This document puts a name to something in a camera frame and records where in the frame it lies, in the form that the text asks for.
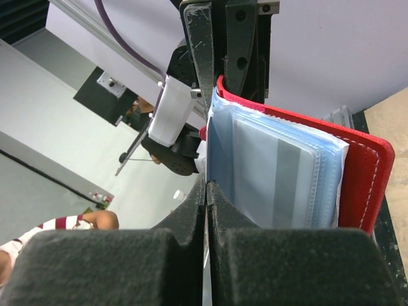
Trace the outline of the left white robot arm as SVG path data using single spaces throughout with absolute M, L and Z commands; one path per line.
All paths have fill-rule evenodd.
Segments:
M 200 137 L 187 122 L 194 107 L 206 117 L 218 80 L 262 104 L 269 92 L 272 17 L 278 1 L 175 1 L 185 38 L 174 50 L 141 142 L 176 174 L 196 172 Z

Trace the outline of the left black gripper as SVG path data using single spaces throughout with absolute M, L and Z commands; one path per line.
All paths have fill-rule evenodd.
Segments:
M 224 88 L 264 103 L 269 92 L 272 17 L 279 1 L 179 1 L 178 11 L 205 110 Z

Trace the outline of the red leather card holder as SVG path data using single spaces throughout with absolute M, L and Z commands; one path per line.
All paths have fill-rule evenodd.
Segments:
M 390 142 L 255 103 L 220 76 L 207 123 L 206 178 L 266 229 L 374 229 L 395 159 Z

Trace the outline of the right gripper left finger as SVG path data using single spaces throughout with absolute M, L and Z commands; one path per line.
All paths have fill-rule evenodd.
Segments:
M 201 305 L 206 183 L 151 229 L 40 238 L 19 256 L 2 305 Z

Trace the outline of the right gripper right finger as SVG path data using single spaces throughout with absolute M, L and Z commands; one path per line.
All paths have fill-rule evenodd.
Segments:
M 358 229 L 263 229 L 207 184 L 214 305 L 400 305 L 372 239 Z

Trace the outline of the silver credit card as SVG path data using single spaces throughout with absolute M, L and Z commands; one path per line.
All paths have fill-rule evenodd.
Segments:
M 306 228 L 320 154 L 249 119 L 233 122 L 235 203 L 266 229 Z

